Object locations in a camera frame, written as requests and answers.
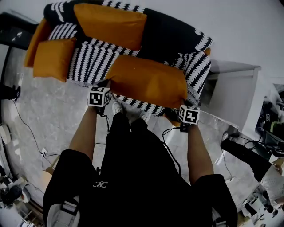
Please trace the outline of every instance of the logo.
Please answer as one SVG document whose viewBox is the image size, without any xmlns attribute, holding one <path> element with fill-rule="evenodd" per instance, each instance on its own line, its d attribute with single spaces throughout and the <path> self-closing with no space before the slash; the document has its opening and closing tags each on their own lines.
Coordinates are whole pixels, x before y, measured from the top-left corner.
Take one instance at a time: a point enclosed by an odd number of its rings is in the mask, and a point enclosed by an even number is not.
<svg viewBox="0 0 284 227">
<path fill-rule="evenodd" d="M 104 186 L 104 184 L 107 184 L 107 181 L 97 181 L 96 184 L 97 185 L 93 185 L 94 188 L 105 188 L 106 186 Z"/>
</svg>

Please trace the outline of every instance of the black and white striped sofa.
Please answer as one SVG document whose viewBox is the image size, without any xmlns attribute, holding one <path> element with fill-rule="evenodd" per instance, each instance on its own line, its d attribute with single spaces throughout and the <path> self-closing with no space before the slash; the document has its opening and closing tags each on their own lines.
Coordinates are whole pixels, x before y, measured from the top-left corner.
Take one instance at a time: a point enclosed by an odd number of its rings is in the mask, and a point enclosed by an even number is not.
<svg viewBox="0 0 284 227">
<path fill-rule="evenodd" d="M 135 11 L 147 15 L 144 27 L 142 48 L 133 51 L 84 35 L 73 7 L 78 3 L 91 3 Z M 188 83 L 188 101 L 199 103 L 211 61 L 204 52 L 213 41 L 192 26 L 163 13 L 122 2 L 75 0 L 49 4 L 44 10 L 44 17 L 54 27 L 49 36 L 53 39 L 76 37 L 77 43 L 70 63 L 68 80 L 92 85 L 105 78 L 112 63 L 119 55 L 131 55 L 151 59 L 183 70 Z M 116 99 L 140 108 L 156 116 L 162 116 L 165 108 L 113 94 Z"/>
</svg>

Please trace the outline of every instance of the orange pillow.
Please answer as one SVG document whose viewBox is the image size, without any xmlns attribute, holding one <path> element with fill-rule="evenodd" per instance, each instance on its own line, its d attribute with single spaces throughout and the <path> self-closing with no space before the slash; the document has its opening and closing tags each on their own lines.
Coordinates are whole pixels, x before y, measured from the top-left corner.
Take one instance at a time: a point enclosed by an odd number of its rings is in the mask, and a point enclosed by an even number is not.
<svg viewBox="0 0 284 227">
<path fill-rule="evenodd" d="M 36 50 L 41 41 L 47 40 L 49 34 L 51 33 L 52 28 L 46 19 L 42 19 L 40 24 L 37 26 L 34 35 L 32 36 L 32 40 L 28 47 L 26 57 L 24 60 L 24 66 L 32 68 L 34 66 L 34 60 L 36 57 Z"/>
<path fill-rule="evenodd" d="M 40 42 L 33 77 L 54 77 L 66 82 L 75 42 L 75 38 Z"/>
<path fill-rule="evenodd" d="M 88 3 L 76 4 L 74 12 L 86 36 L 135 51 L 141 49 L 147 15 Z"/>
<path fill-rule="evenodd" d="M 163 107 L 179 108 L 187 98 L 182 70 L 148 59 L 120 55 L 106 79 L 113 93 Z"/>
</svg>

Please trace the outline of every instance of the floor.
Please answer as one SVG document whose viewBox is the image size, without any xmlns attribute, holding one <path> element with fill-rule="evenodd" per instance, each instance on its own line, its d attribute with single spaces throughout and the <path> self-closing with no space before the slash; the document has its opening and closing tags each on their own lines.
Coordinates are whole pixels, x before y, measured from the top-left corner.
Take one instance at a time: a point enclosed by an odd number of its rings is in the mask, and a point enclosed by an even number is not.
<svg viewBox="0 0 284 227">
<path fill-rule="evenodd" d="M 60 154 L 68 148 L 87 108 L 87 88 L 70 81 L 62 83 L 53 78 L 33 78 L 32 69 L 23 67 L 24 56 L 25 51 L 12 49 L 4 83 L 8 86 L 21 85 L 22 93 L 16 106 L 23 121 L 31 127 L 39 149 L 45 148 L 48 155 Z M 39 190 L 41 171 L 50 164 L 41 157 L 35 140 L 28 127 L 21 121 L 13 101 L 4 100 L 2 107 L 3 121 L 12 133 L 12 142 L 6 148 L 14 171 L 19 176 L 25 176 L 32 183 L 27 188 L 32 198 L 42 205 L 43 193 Z M 105 114 L 111 122 L 113 117 L 111 105 L 106 107 Z M 201 112 L 198 126 L 212 159 L 215 173 L 222 174 L 225 180 L 229 180 L 231 177 L 225 166 L 224 161 L 226 161 L 227 168 L 233 176 L 233 180 L 228 182 L 227 186 L 239 207 L 258 186 L 250 167 L 227 152 L 225 157 L 222 156 L 219 144 L 228 124 Z M 172 125 L 164 117 L 152 116 L 148 122 L 148 129 L 160 138 L 162 138 L 162 132 L 171 127 Z M 106 119 L 98 117 L 96 142 L 104 143 L 106 136 Z M 189 182 L 187 134 L 172 130 L 165 138 L 174 157 L 181 165 L 182 177 Z M 93 159 L 95 167 L 101 165 L 103 155 L 104 145 L 96 145 Z M 50 162 L 55 158 L 56 156 L 47 157 Z"/>
</svg>

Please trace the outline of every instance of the marble floor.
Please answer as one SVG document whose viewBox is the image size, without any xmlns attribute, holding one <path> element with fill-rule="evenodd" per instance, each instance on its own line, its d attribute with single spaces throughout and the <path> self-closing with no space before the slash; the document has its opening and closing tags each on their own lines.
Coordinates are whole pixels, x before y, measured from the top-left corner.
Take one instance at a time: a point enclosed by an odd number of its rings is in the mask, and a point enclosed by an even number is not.
<svg viewBox="0 0 284 227">
<path fill-rule="evenodd" d="M 62 83 L 53 78 L 33 78 L 32 69 L 23 66 L 25 51 L 13 48 L 8 60 L 4 83 L 8 86 L 21 85 L 22 92 L 16 102 L 18 111 L 36 138 L 40 150 L 45 148 L 47 154 L 60 154 L 67 149 L 80 120 L 87 108 L 87 88 L 70 81 Z M 43 159 L 36 147 L 35 140 L 28 127 L 21 121 L 13 101 L 2 101 L 2 118 L 12 133 L 12 142 L 6 145 L 12 167 L 16 174 L 23 175 L 36 187 L 40 188 L 41 171 L 50 164 Z M 112 121 L 111 105 L 105 110 L 110 123 Z M 258 186 L 251 168 L 246 164 L 225 153 L 222 155 L 220 141 L 228 124 L 201 112 L 198 123 L 205 145 L 208 149 L 215 173 L 222 174 L 227 183 L 237 207 Z M 148 129 L 162 138 L 165 129 L 172 128 L 164 117 L 152 116 L 148 122 Z M 107 136 L 106 119 L 98 117 L 96 142 L 104 143 Z M 174 157 L 181 165 L 182 177 L 189 182 L 187 167 L 187 134 L 172 130 L 165 137 Z M 104 145 L 95 146 L 93 165 L 100 167 L 104 155 Z M 56 156 L 47 157 L 52 162 Z M 42 205 L 43 193 L 32 184 L 27 188 L 32 199 Z"/>
</svg>

